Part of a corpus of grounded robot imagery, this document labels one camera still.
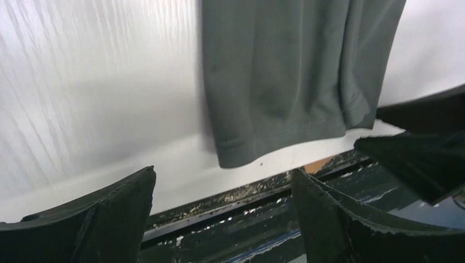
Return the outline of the dark grey t-shirt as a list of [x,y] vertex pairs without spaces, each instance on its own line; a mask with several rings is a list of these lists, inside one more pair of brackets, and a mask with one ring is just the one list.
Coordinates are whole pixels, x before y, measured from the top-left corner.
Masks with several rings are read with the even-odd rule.
[[404,1],[202,1],[220,167],[371,129]]

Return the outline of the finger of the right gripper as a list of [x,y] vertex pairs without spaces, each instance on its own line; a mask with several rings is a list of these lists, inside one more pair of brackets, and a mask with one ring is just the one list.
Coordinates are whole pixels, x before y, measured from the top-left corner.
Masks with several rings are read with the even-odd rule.
[[464,132],[359,138],[354,148],[383,166],[421,200],[437,204],[464,188]]
[[464,85],[378,108],[376,118],[417,134],[464,131]]

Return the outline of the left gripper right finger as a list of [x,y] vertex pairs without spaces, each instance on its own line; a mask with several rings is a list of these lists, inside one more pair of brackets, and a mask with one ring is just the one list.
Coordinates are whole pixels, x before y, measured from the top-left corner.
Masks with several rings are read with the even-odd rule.
[[302,170],[292,197],[307,262],[464,262],[464,231],[401,218]]

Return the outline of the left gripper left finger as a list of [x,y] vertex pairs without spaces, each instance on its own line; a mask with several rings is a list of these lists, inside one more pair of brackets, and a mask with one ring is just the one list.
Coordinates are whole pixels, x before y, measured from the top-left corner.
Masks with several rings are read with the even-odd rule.
[[152,207],[152,166],[15,223],[1,223],[1,262],[137,262]]

